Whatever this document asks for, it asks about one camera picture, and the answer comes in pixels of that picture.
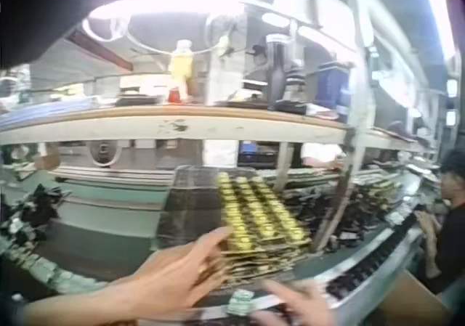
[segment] black cylindrical object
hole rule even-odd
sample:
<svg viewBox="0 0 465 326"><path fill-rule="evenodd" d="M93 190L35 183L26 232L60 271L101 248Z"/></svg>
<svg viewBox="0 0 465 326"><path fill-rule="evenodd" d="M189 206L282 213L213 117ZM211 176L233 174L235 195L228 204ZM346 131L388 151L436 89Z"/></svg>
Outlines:
<svg viewBox="0 0 465 326"><path fill-rule="evenodd" d="M286 90L286 69L288 67L289 37L283 34L267 36L267 101L272 108L276 101L283 98Z"/></svg>

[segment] round object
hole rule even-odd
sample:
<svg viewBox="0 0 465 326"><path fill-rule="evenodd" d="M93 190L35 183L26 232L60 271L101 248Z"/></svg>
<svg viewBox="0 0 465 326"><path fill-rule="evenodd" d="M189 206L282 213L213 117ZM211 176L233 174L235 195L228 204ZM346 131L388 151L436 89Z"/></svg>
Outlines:
<svg viewBox="0 0 465 326"><path fill-rule="evenodd" d="M121 155L122 148L117 140L100 140L87 142L87 153L92 162L101 168L116 163Z"/></svg>

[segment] person in black shirt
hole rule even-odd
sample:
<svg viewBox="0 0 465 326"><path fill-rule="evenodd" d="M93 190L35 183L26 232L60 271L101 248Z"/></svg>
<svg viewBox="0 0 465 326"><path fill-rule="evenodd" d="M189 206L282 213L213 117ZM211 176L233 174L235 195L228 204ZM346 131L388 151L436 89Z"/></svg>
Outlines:
<svg viewBox="0 0 465 326"><path fill-rule="evenodd" d="M465 150L450 151L441 168L441 196L452 210L442 226L428 213L416 213L426 237L423 282L440 293L465 270Z"/></svg>

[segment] white shirt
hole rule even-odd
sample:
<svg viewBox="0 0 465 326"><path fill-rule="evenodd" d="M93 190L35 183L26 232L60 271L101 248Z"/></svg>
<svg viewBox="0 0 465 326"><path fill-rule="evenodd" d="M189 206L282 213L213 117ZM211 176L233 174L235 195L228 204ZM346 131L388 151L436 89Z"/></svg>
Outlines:
<svg viewBox="0 0 465 326"><path fill-rule="evenodd" d="M342 149L337 144L321 144L321 143L304 143L301 158L314 158L322 163L327 163L336 159L342 153Z"/></svg>

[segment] support beam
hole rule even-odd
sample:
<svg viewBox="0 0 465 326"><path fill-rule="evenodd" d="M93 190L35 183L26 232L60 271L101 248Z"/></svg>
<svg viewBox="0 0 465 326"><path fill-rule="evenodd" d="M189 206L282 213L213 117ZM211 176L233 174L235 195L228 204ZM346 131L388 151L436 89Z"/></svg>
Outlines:
<svg viewBox="0 0 465 326"><path fill-rule="evenodd" d="M87 52L90 52L101 60L111 62L114 65L123 68L124 70L128 70L129 72L134 71L134 66L131 62L125 60L121 56L118 56L79 30L74 30L69 36L66 37L66 40L79 46Z"/></svg>

